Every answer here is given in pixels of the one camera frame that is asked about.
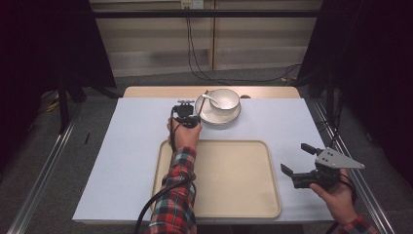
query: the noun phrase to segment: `person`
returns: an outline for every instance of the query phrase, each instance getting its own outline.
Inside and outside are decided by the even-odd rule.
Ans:
[[[176,151],[172,154],[169,172],[163,178],[163,187],[175,184],[194,174],[196,147],[199,141],[202,125],[193,129],[181,127],[172,119]],[[347,179],[347,171],[341,172]],[[376,234],[361,215],[356,213],[352,202],[352,191],[344,184],[337,184],[328,192],[313,183],[310,188],[326,203],[332,217],[339,223],[342,234]],[[197,233],[194,214],[196,187],[188,183],[172,189],[159,198],[152,213],[145,234],[152,233]]]

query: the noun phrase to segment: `saucer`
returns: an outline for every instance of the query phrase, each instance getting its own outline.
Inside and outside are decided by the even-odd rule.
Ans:
[[[201,109],[201,105],[203,103],[203,99],[204,98],[202,96],[199,96],[197,98],[197,101],[195,102],[195,111],[201,117],[201,119],[203,119],[205,122],[211,125],[228,124],[231,121],[237,119],[237,117],[240,115],[241,103],[239,103],[239,105],[236,108],[234,108],[234,110],[220,111],[214,108],[208,99],[206,99],[206,101],[204,102],[204,107],[200,114],[199,112]]]

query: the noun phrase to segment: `shirt sleeve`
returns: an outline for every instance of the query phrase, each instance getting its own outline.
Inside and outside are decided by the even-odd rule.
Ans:
[[[169,172],[162,180],[162,188],[176,184],[194,174],[196,151],[183,147],[172,155]],[[195,185],[187,183],[167,192],[158,199],[145,234],[197,233],[194,215]]]
[[[340,234],[378,234],[378,232],[359,215],[351,223],[343,226]]]

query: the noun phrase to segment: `tray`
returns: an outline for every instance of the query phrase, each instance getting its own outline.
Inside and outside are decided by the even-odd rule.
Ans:
[[[171,149],[161,144],[153,194],[169,170]],[[200,140],[194,181],[196,217],[276,217],[281,205],[267,145],[260,140]]]

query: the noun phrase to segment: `wall outlet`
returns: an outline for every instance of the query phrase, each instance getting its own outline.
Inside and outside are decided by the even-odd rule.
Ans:
[[[192,0],[181,0],[181,9],[192,9]]]
[[[203,9],[204,0],[192,0],[192,9]]]

